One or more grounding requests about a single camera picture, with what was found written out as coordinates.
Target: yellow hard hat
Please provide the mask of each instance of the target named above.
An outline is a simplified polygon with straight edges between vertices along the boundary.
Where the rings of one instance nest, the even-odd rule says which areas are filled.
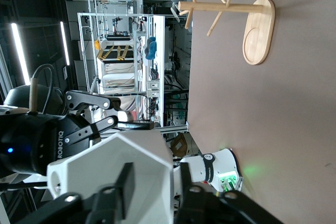
[[[99,40],[95,40],[94,43],[95,43],[95,50],[100,50]]]

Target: ceiling light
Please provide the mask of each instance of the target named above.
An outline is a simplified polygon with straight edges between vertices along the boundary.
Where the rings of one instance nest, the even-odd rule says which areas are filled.
[[[69,61],[69,53],[68,53],[68,46],[67,46],[67,41],[65,40],[65,32],[64,32],[64,24],[61,21],[61,31],[62,31],[62,39],[63,39],[63,46],[64,46],[64,53],[65,53],[65,61],[67,65],[70,65]]]
[[[26,65],[25,55],[23,53],[23,48],[22,48],[22,43],[21,43],[19,31],[18,31],[17,25],[15,23],[12,23],[11,26],[12,26],[12,32],[13,32],[13,36],[14,36],[16,51],[17,51],[17,54],[19,56],[19,61],[20,61],[20,65],[21,65],[23,79],[25,81],[25,85],[29,85],[30,84],[30,79],[29,79],[28,69],[27,69],[27,65]]]

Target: wooden base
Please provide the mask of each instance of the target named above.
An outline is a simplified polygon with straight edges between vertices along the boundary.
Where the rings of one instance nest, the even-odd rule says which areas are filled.
[[[262,63],[268,54],[275,20],[275,7],[271,0],[257,0],[261,13],[249,13],[243,40],[243,54],[247,63]]]

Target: blue object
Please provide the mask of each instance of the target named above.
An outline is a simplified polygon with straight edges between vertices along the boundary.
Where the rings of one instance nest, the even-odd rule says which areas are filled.
[[[156,42],[153,41],[149,45],[149,52],[148,55],[146,56],[147,60],[154,60],[155,59],[155,53],[156,53]]]

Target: wooden coat stand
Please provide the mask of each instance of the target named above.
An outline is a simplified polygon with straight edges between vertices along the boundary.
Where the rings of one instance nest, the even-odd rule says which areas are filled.
[[[180,1],[178,3],[180,15],[188,14],[185,29],[189,28],[195,10],[218,12],[207,36],[210,36],[223,12],[249,13],[243,40],[244,58],[251,65],[262,63],[267,57],[272,38],[275,20],[274,3],[272,0],[257,0],[249,5],[231,4],[231,0],[221,1],[222,3]]]

